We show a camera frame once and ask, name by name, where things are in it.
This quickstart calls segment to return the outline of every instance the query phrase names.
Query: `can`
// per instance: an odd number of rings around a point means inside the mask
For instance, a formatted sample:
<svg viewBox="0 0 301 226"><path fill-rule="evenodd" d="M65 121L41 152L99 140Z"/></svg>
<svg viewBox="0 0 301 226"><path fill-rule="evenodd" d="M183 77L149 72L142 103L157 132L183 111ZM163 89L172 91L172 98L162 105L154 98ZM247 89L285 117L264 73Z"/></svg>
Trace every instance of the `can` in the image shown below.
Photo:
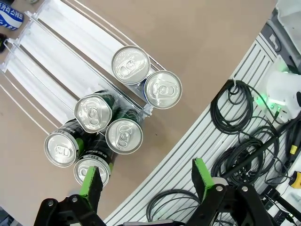
<svg viewBox="0 0 301 226"><path fill-rule="evenodd" d="M134 109L121 110L105 134L110 149L118 154L131 154L142 144L142 119Z"/></svg>
<svg viewBox="0 0 301 226"><path fill-rule="evenodd" d="M144 95L150 105L167 109L175 106L181 99L182 84L174 73L157 71L145 81Z"/></svg>
<svg viewBox="0 0 301 226"><path fill-rule="evenodd" d="M18 29L24 21L23 13L0 2L0 25L11 30Z"/></svg>
<svg viewBox="0 0 301 226"><path fill-rule="evenodd" d="M104 136L97 135L75 164L75 179L79 184L83 184L89 167L97 166L103 186L105 186L110 179L115 157L116 154L108 147Z"/></svg>
<svg viewBox="0 0 301 226"><path fill-rule="evenodd" d="M150 71L150 65L148 54L137 46L119 49L111 64L115 78L126 85L135 85L143 81Z"/></svg>
<svg viewBox="0 0 301 226"><path fill-rule="evenodd" d="M100 91L80 99L74 115L86 132L96 133L108 126L117 108L116 98L107 91Z"/></svg>
<svg viewBox="0 0 301 226"><path fill-rule="evenodd" d="M47 158L56 166L68 167L83 153L95 134L84 131L76 119L50 133L44 143Z"/></svg>

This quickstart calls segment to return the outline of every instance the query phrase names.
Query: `silver can top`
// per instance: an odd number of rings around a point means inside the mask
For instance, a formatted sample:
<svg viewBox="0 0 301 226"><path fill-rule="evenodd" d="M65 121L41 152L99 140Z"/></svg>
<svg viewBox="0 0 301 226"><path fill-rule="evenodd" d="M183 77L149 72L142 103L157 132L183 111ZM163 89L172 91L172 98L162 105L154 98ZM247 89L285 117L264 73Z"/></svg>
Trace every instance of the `silver can top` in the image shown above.
<svg viewBox="0 0 301 226"><path fill-rule="evenodd" d="M146 100L158 109L167 109L179 102L182 84L179 78L169 71L151 74L144 85Z"/></svg>
<svg viewBox="0 0 301 226"><path fill-rule="evenodd" d="M44 143L47 158L59 167L72 165L78 148L76 140L69 133L59 130L49 134Z"/></svg>
<svg viewBox="0 0 301 226"><path fill-rule="evenodd" d="M112 71L120 82L133 85L143 81L151 68L147 53L136 46L119 49L112 59Z"/></svg>
<svg viewBox="0 0 301 226"><path fill-rule="evenodd" d="M141 127L130 119L118 119L111 123L105 134L108 146L118 154L131 154L142 144Z"/></svg>
<svg viewBox="0 0 301 226"><path fill-rule="evenodd" d="M74 115L86 132L95 133L109 124L112 110L101 96L91 94L77 102Z"/></svg>
<svg viewBox="0 0 301 226"><path fill-rule="evenodd" d="M90 166L98 167L103 186L106 186L110 179L111 170L108 163L101 158L98 158L96 160L88 157L79 160L74 166L74 176L76 181L81 185L83 184L83 181Z"/></svg>

